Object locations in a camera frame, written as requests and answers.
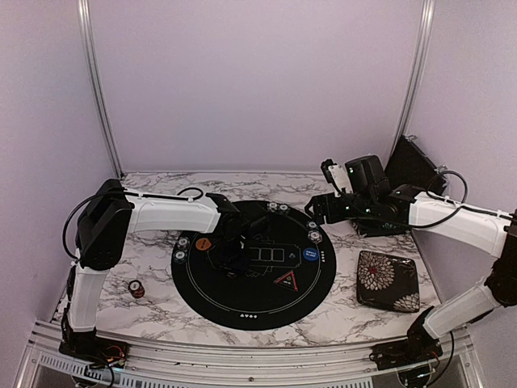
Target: orange button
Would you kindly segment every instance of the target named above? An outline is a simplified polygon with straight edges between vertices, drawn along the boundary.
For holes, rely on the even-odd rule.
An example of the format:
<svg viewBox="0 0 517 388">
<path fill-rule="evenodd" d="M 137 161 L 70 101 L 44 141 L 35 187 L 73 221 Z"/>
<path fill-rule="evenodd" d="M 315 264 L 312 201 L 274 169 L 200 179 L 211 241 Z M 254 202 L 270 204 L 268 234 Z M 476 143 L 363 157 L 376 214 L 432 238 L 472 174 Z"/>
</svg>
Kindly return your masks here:
<svg viewBox="0 0 517 388">
<path fill-rule="evenodd" d="M 207 251 L 212 246 L 212 243 L 207 238 L 200 238 L 195 242 L 195 247 L 200 251 Z"/>
</svg>

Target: white marble surface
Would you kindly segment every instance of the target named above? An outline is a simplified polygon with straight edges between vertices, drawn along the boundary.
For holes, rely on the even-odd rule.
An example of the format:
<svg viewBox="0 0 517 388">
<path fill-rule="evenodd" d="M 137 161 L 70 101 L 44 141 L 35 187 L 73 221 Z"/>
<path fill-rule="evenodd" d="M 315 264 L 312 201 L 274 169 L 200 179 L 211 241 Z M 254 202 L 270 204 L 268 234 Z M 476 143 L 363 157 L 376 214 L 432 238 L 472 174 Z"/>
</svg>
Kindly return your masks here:
<svg viewBox="0 0 517 388">
<path fill-rule="evenodd" d="M 320 175 L 197 173 L 130 174 L 124 186 L 175 194 L 196 186 L 230 200 L 273 200 L 303 209 L 311 196 L 329 192 Z M 142 232 L 127 237 L 120 263 L 104 283 L 97 328 L 125 335 L 189 344 L 247 347 L 318 346 L 364 342 L 404 335 L 418 314 L 398 314 L 360 305 L 355 298 L 357 259 L 362 250 L 413 259 L 417 264 L 421 311 L 439 303 L 435 288 L 410 235 L 361 238 L 348 222 L 323 226 L 338 261 L 334 286 L 310 315 L 287 327 L 268 331 L 238 331 L 221 327 L 194 312 L 179 296 L 170 274 L 175 232 Z M 145 296 L 134 299 L 128 282 L 138 279 Z M 61 318 L 64 303 L 55 319 Z"/>
</svg>

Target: blue circular token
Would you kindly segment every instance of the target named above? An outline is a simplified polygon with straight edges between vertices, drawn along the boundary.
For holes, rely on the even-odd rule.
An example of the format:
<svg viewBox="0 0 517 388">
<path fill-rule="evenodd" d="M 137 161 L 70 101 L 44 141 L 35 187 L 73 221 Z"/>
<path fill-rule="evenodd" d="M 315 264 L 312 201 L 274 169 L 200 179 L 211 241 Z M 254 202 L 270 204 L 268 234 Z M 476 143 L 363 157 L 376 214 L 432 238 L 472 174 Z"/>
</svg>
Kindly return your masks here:
<svg viewBox="0 0 517 388">
<path fill-rule="evenodd" d="M 320 258 L 319 252 L 314 248 L 307 248 L 304 251 L 304 259 L 308 261 L 316 261 Z"/>
</svg>

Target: white flower design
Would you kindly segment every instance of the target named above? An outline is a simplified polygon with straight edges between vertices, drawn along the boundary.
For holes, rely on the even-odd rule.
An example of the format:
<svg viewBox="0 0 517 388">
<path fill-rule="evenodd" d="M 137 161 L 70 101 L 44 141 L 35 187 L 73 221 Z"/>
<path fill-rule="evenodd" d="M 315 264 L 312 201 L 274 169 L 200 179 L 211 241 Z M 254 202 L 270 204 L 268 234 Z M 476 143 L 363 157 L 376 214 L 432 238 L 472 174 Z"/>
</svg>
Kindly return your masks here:
<svg viewBox="0 0 517 388">
<path fill-rule="evenodd" d="M 393 303 L 393 308 L 402 313 L 416 313 L 420 310 L 420 295 L 412 293 L 411 295 L 401 297 Z"/>
<path fill-rule="evenodd" d="M 395 277 L 395 271 L 391 261 L 384 256 L 372 255 L 364 252 L 357 268 L 359 281 L 364 287 L 371 290 L 388 288 Z"/>
</svg>

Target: black circular mat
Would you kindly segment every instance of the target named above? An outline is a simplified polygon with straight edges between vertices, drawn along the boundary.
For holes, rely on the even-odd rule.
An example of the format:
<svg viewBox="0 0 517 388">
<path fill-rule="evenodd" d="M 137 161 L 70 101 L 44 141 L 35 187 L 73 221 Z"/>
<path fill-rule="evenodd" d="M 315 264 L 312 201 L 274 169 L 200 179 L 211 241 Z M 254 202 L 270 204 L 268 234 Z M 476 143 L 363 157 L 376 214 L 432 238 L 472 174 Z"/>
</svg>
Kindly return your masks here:
<svg viewBox="0 0 517 388">
<path fill-rule="evenodd" d="M 258 200 L 233 204 L 244 214 L 256 213 L 260 206 L 269 222 L 267 232 L 246 243 L 249 269 L 228 278 L 211 265 L 205 245 L 210 234 L 182 232 L 171 264 L 179 294 L 198 314 L 233 329 L 274 329 L 302 319 L 334 283 L 336 259 L 329 237 L 287 205 Z M 186 260 L 174 260 L 175 255 Z"/>
</svg>

